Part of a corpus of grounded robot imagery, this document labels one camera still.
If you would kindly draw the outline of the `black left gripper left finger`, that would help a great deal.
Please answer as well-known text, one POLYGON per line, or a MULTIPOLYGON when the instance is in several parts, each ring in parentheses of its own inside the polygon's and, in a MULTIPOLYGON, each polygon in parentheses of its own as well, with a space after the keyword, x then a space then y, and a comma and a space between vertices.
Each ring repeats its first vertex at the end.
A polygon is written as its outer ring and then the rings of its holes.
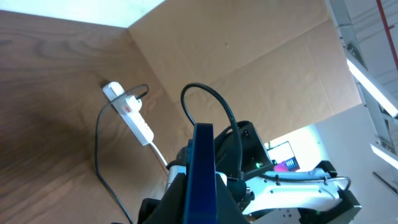
POLYGON ((138 224, 181 224, 187 176, 178 174, 160 199, 145 198, 139 209, 138 224))

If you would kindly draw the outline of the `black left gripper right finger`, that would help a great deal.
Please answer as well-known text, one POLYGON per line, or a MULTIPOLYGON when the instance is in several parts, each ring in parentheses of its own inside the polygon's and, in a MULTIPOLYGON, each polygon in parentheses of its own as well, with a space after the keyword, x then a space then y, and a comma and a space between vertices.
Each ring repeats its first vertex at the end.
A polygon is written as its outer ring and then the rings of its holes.
POLYGON ((219 174, 216 174, 216 203, 218 224, 249 224, 219 174))

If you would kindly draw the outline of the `blue Galaxy smartphone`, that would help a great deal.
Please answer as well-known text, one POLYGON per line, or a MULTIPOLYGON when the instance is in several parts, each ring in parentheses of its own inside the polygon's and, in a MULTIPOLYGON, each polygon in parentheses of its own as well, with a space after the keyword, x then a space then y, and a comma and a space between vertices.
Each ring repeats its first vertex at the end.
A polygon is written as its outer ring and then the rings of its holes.
POLYGON ((216 224, 213 125, 197 123, 187 146, 187 191, 183 224, 216 224))

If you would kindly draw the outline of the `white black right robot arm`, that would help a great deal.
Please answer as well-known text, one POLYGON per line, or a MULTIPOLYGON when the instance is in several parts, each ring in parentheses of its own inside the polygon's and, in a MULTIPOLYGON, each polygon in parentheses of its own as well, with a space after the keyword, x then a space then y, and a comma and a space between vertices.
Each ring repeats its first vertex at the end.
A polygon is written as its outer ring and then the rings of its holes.
POLYGON ((229 179, 216 169, 212 124, 194 125, 187 145, 186 164, 169 165, 164 197, 169 223, 247 223, 238 204, 249 197, 247 208, 261 210, 296 208, 299 223, 349 223, 361 206, 328 161, 309 173, 274 172, 269 156, 249 179, 229 179))

